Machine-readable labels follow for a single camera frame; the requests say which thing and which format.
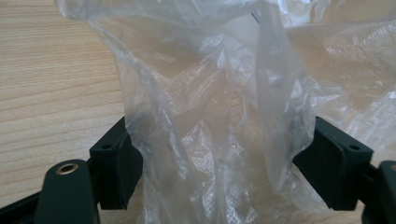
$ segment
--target textured plastic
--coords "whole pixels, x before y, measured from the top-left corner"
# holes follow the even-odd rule
[[[144,158],[141,223],[288,222],[295,205],[325,209],[291,171],[316,114],[396,156],[394,1],[55,2],[115,55]]]

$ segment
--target transparent plastic bag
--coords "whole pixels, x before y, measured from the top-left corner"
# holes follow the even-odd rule
[[[115,55],[144,157],[141,223],[289,222],[296,206],[324,210],[291,171],[315,110],[391,154],[394,138],[379,140],[396,123],[391,2],[366,16],[348,9],[354,0],[55,2]]]

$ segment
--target wooden table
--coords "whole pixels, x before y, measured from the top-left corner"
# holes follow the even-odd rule
[[[38,192],[54,164],[88,149],[123,116],[113,57],[87,25],[51,0],[0,0],[0,207]],[[141,185],[127,211],[103,223],[135,223]],[[359,223],[360,212],[297,218]]]

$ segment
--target wood grain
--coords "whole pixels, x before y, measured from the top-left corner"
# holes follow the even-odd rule
[[[54,164],[87,159],[123,116],[113,57],[89,27],[64,19],[50,0],[0,1],[0,207],[40,190]],[[102,223],[134,223],[127,211]],[[359,223],[360,211],[296,215],[299,223]]]

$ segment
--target clear plastic sheet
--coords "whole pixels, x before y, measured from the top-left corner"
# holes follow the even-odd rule
[[[140,223],[284,223],[296,207],[325,210],[291,171],[317,113],[376,160],[396,160],[392,1],[55,2],[115,55],[144,157]]]

